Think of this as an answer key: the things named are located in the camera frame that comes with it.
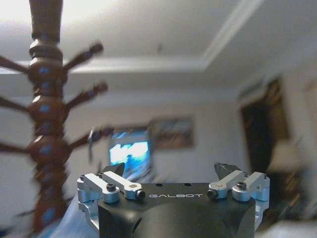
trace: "framed picture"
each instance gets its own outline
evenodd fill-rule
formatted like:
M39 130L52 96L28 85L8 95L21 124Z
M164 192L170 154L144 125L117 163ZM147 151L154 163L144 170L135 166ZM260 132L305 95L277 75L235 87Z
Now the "framed picture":
M194 146L193 120L191 117L155 119L150 122L152 149L181 149Z

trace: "coat rack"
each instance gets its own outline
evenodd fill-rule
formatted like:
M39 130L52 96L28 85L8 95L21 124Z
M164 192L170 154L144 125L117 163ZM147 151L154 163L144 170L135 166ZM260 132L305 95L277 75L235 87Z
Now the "coat rack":
M64 138L64 122L69 111L83 102L107 91L100 83L83 91L68 103L63 101L63 87L70 70L103 51L100 43L76 55L63 65L63 54L58 48L62 0L29 0L32 16L32 39L28 67L0 56L0 66L28 76L33 85L34 100L25 107L0 97L0 106L27 113L34 121L34 139L26 147L0 142L0 151L27 154L36 163L35 180L40 185L36 204L33 232L39 233L47 225L63 217L66 203L62 185L66 181L65 162L71 152L83 145L113 134L113 128L94 130L78 140L68 143Z

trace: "television screen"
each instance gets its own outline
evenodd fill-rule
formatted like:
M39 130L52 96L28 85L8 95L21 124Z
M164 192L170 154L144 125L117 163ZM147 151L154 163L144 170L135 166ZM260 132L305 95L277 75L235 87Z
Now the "television screen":
M150 152L147 141L115 144L109 150L110 163L125 163L124 178L133 180L142 177L150 167Z

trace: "television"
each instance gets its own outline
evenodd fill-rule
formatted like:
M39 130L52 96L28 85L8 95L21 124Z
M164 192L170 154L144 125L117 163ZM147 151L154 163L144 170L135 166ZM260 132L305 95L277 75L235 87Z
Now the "television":
M111 165L125 163L123 177L134 181L145 176L151 167L147 132L113 135L109 147Z

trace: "crown molding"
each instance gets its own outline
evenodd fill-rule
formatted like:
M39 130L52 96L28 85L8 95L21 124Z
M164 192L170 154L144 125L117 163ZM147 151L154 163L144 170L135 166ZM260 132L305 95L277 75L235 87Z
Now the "crown molding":
M207 68L265 0L240 0L203 54Z
M206 51L200 56L95 58L72 72L204 72L265 0L240 0ZM27 66L29 61L17 63ZM0 68L0 74L18 72Z

